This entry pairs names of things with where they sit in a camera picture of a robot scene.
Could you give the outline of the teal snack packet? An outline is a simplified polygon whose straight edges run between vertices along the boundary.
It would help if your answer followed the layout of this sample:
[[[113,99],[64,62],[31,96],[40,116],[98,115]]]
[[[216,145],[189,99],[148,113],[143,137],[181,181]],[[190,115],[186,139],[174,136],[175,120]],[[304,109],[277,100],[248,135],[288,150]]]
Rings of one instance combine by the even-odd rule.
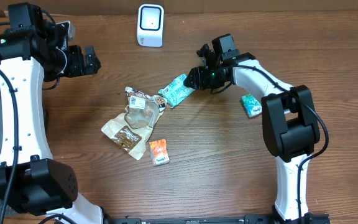
[[[185,86],[184,81],[186,77],[187,75],[183,73],[176,77],[165,88],[158,91],[158,93],[167,100],[171,109],[174,109],[174,107],[178,106],[184,99],[195,91],[193,88]]]

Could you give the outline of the teal white small packet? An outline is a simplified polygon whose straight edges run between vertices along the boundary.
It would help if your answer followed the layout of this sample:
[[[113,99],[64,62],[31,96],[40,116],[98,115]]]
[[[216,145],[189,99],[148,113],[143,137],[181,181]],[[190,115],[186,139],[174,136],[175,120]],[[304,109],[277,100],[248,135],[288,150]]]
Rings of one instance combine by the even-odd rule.
[[[261,104],[251,94],[242,96],[241,103],[249,118],[254,118],[262,113]]]

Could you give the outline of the brown white snack pouch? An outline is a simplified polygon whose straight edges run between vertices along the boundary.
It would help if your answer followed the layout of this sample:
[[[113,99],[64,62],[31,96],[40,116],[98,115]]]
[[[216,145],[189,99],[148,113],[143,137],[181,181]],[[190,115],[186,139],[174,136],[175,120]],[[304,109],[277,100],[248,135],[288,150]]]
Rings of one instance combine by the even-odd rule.
[[[101,131],[131,157],[139,160],[146,151],[146,143],[154,126],[167,107],[167,99],[148,95],[127,86],[125,112],[109,120]]]

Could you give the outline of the orange red snack packet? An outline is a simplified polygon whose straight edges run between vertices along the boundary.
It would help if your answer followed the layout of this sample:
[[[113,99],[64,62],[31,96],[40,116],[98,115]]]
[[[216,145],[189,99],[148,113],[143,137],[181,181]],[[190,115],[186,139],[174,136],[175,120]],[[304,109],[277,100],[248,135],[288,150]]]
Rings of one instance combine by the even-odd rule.
[[[150,156],[153,166],[160,166],[170,162],[165,139],[149,142]]]

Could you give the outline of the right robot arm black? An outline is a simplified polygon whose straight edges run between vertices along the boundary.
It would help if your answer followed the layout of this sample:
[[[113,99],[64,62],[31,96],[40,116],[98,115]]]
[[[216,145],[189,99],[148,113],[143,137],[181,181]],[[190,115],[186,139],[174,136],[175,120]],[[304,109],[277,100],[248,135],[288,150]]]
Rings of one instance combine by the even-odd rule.
[[[321,124],[309,88],[294,87],[264,69],[255,56],[240,53],[231,34],[219,36],[196,52],[203,65],[192,68],[184,84],[212,94],[236,85],[262,107],[262,131],[277,165],[277,198],[271,215],[246,215],[246,223],[328,223],[310,213],[306,202],[307,169],[319,142]]]

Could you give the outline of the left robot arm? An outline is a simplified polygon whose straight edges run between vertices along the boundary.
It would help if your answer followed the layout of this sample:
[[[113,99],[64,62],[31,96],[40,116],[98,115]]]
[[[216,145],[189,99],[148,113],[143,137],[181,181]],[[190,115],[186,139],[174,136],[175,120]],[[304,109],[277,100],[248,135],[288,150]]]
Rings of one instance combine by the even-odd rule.
[[[0,35],[2,208],[60,223],[107,223],[104,210],[79,193],[74,170],[53,159],[42,103],[44,82],[98,72],[94,48],[68,45],[71,22],[57,23],[36,5],[11,4],[8,14]]]

